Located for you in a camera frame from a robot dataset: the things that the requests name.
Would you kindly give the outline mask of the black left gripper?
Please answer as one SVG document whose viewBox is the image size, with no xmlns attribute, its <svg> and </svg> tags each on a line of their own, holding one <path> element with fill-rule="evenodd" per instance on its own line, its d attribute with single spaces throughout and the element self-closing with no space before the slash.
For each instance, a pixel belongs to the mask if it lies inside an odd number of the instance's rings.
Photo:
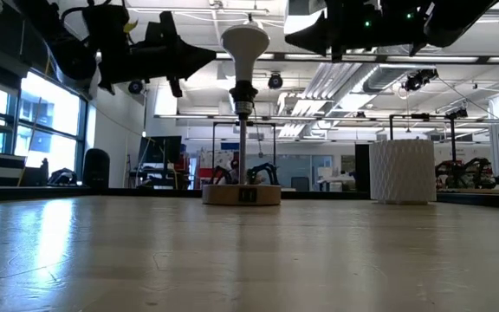
<svg viewBox="0 0 499 312">
<path fill-rule="evenodd" d="M 125 4 L 89 4 L 82 10 L 87 27 L 88 47 L 101 53 L 99 87 L 113 92 L 113 85 L 126 81 L 148 81 L 164 76 L 172 94 L 182 95 L 179 78 L 188 79 L 208 63 L 215 61 L 213 50 L 179 43 L 172 13 L 164 11 L 157 23 L 148 23 L 146 39 L 133 42 L 130 16 Z M 177 73 L 172 69 L 177 56 Z"/>
</svg>

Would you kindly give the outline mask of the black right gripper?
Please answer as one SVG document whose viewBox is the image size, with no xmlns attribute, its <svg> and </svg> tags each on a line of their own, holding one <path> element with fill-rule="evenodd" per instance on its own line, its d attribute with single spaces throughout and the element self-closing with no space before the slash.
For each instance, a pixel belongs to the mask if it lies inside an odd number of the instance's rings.
<svg viewBox="0 0 499 312">
<path fill-rule="evenodd" d="M 409 46 L 414 56 L 427 45 L 427 4 L 416 0 L 327 0 L 327 10 L 289 16 L 285 42 L 299 49 L 330 50 L 339 61 L 349 49 Z"/>
</svg>

